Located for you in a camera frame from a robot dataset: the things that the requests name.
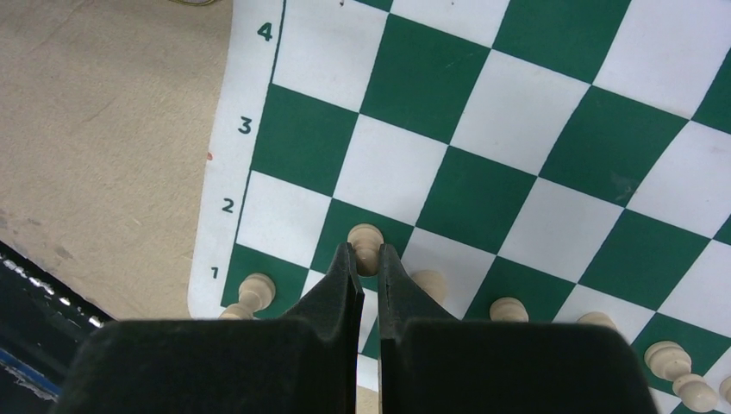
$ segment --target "fallen chess piece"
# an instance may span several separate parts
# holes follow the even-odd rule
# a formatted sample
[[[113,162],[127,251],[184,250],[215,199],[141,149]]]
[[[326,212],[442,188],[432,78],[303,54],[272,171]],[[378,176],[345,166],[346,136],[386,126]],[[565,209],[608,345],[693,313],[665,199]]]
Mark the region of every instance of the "fallen chess piece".
[[[384,244],[384,235],[371,224],[358,224],[347,234],[353,245],[358,274],[373,276],[378,273],[378,250]]]
[[[527,322],[528,312],[516,298],[499,298],[490,306],[490,320],[495,322]]]
[[[437,304],[444,304],[447,297],[447,281],[435,270],[421,270],[411,275],[414,282]]]
[[[731,404],[731,377],[726,378],[718,388],[723,399]]]
[[[653,374],[672,381],[672,391],[695,412],[708,412],[718,404],[718,394],[702,376],[690,373],[690,355],[675,342],[653,344],[645,352],[645,363]]]
[[[239,302],[231,304],[219,316],[220,319],[253,319],[254,312],[266,309],[276,289],[274,282],[262,273],[252,273],[239,285]]]
[[[591,325],[598,325],[603,326],[609,329],[617,330],[616,325],[614,321],[607,315],[606,313],[602,312],[589,312],[586,315],[580,317],[576,322],[578,323],[588,323]]]

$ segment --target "beige tabletop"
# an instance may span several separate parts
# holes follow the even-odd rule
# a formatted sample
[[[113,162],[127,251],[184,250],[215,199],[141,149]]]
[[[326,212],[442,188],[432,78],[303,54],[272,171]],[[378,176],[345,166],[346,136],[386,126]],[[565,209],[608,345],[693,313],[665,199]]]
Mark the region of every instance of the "beige tabletop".
[[[232,4],[0,8],[0,240],[115,318],[188,317]],[[359,389],[359,411],[377,394]]]

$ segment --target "vinyl chess mat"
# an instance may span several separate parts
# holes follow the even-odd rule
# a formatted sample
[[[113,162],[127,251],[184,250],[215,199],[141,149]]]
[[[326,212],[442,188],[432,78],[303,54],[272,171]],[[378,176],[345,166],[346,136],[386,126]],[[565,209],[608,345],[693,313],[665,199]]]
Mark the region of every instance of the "vinyl chess mat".
[[[236,1],[189,306],[276,317],[371,223],[447,311],[608,314],[731,375],[731,2]],[[378,388],[375,278],[359,384]],[[687,409],[646,370],[662,412]],[[719,412],[731,413],[722,402]]]

